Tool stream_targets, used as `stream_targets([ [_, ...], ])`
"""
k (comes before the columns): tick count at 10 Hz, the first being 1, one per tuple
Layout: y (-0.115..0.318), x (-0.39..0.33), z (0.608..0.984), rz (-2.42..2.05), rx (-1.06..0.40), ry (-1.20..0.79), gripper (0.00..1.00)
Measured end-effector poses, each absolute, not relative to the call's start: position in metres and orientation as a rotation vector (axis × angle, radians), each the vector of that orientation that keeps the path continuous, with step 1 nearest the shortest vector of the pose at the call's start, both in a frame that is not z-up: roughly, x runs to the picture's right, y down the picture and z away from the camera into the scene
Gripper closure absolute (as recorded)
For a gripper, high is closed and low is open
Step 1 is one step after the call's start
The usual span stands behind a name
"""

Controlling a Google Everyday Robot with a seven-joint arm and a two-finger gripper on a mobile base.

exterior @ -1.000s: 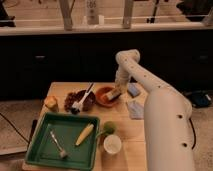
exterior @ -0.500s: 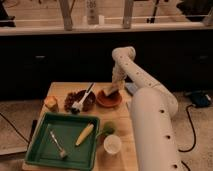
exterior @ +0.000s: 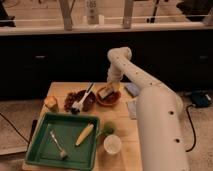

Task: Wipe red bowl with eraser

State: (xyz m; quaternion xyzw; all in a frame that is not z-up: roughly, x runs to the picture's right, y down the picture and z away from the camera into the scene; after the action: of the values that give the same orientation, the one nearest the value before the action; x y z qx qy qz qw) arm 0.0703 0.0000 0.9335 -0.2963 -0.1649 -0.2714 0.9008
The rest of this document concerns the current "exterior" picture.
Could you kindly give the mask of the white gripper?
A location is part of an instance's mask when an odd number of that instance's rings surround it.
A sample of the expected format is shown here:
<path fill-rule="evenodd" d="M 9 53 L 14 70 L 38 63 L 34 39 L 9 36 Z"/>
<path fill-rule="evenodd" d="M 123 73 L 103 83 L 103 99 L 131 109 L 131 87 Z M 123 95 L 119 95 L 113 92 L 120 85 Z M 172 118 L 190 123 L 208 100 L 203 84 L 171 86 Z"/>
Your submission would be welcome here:
<path fill-rule="evenodd" d="M 118 91 L 122 78 L 123 72 L 116 68 L 114 65 L 111 65 L 108 69 L 107 87 L 112 88 L 114 91 Z"/>

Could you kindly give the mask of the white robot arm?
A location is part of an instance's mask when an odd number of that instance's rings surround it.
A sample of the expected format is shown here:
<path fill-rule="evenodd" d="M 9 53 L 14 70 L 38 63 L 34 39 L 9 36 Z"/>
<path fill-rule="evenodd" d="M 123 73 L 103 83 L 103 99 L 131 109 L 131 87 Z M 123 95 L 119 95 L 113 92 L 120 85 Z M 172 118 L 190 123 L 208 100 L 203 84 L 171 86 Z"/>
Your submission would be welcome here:
<path fill-rule="evenodd" d="M 165 83 L 131 62 L 129 47 L 110 49 L 107 80 L 119 82 L 123 76 L 140 90 L 136 120 L 143 171 L 190 171 L 179 123 L 183 101 Z"/>

